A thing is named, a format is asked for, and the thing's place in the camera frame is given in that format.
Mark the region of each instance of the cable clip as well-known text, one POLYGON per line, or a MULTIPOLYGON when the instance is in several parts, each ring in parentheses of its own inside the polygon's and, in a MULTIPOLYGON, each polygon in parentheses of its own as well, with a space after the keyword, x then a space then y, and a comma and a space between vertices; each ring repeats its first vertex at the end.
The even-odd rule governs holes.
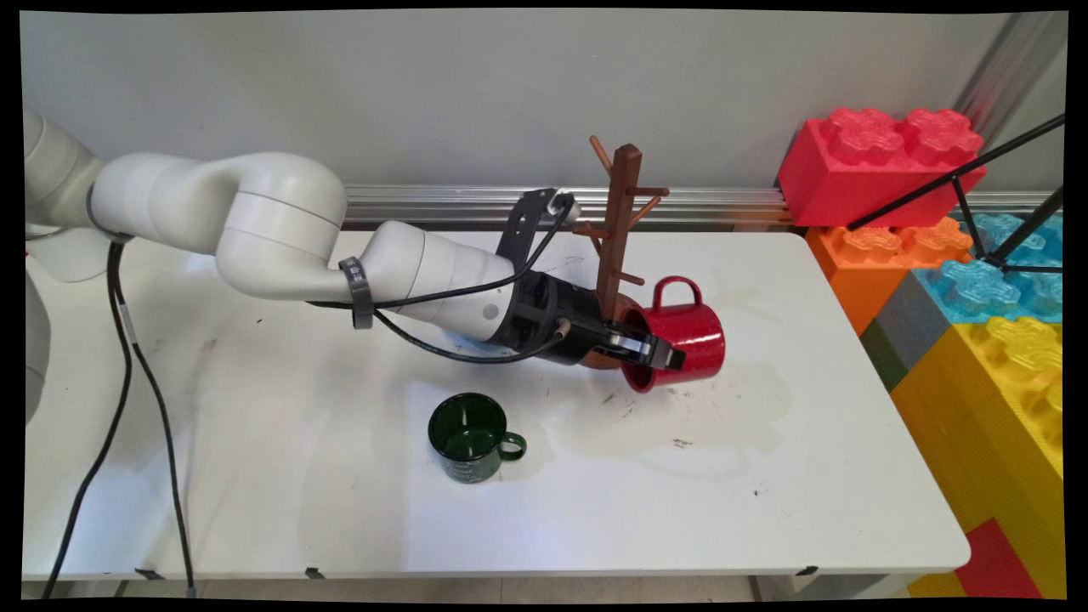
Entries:
POLYGON ((370 282, 362 270, 358 257, 348 257, 339 262, 347 277, 347 287, 351 292, 351 326, 355 329, 370 329, 374 326, 374 297, 370 294, 370 282))

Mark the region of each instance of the red foam block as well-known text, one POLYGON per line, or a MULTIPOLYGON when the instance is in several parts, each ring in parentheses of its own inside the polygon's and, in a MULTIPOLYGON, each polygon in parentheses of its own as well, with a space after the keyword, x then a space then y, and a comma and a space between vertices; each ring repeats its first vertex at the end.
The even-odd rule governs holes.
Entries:
POLYGON ((967 534, 967 542, 970 561, 955 571, 967 597, 1042 599, 997 519, 973 529, 967 534))
MULTIPOLYGON (((800 227, 849 225, 975 159, 982 138, 962 114, 916 109, 903 121, 865 109, 839 109, 805 122, 778 182, 800 227)), ((961 178, 965 192, 986 175, 977 168, 961 178)), ((951 184, 869 223, 871 227, 936 225, 956 206, 951 184)))

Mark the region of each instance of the white table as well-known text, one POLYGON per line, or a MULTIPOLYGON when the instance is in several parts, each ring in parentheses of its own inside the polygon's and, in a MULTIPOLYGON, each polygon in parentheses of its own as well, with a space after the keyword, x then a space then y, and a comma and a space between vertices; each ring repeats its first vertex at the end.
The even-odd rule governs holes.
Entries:
MULTIPOLYGON (((493 249, 497 233, 448 232, 493 249)), ((334 261, 370 233, 344 233, 334 261)), ((23 579, 48 575, 121 384, 104 279, 62 284, 27 261, 52 321, 26 428, 23 579)), ((592 286, 590 241, 535 266, 592 286)), ((694 279, 726 331, 714 379, 640 395, 618 371, 426 354, 345 311, 230 289, 211 257, 133 242, 122 283, 174 429, 200 578, 922 574, 969 556, 910 433, 804 241, 635 233, 625 270, 694 279), (495 397, 529 441, 472 486, 425 427, 462 391, 495 397)), ((682 285, 666 302, 688 301, 682 285)), ((434 343, 469 343, 396 317, 434 343)), ((184 575, 165 446, 136 369, 113 450, 62 577, 184 575)))

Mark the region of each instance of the table leg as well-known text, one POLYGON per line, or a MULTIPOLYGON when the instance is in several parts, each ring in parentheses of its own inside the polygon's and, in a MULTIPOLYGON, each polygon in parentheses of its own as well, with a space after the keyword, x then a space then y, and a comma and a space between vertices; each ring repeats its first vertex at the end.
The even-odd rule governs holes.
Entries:
POLYGON ((857 574, 817 576, 798 589, 794 576, 756 576, 763 601, 827 599, 885 599, 917 578, 913 574, 857 574))

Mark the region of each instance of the mug handle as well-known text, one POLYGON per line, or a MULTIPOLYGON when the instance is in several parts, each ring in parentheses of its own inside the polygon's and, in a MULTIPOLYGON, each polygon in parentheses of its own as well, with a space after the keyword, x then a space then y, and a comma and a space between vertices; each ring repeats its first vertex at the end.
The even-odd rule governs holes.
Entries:
POLYGON ((498 458, 503 461, 518 461, 519 458, 526 455, 526 449, 529 448, 529 445, 526 444, 526 439, 522 438, 521 436, 518 436, 517 433, 514 433, 512 431, 507 431, 506 436, 503 436, 503 442, 508 442, 510 444, 514 444, 515 446, 520 446, 517 451, 514 451, 511 453, 509 451, 504 451, 503 443, 499 442, 498 458))
POLYGON ((665 277, 664 279, 657 281, 657 284, 654 286, 654 310, 662 307, 662 293, 665 292, 665 285, 675 282, 688 283, 688 286, 691 287, 692 294, 695 296, 695 305, 703 305, 703 292, 698 291, 698 285, 695 284, 695 281, 684 277, 665 277))

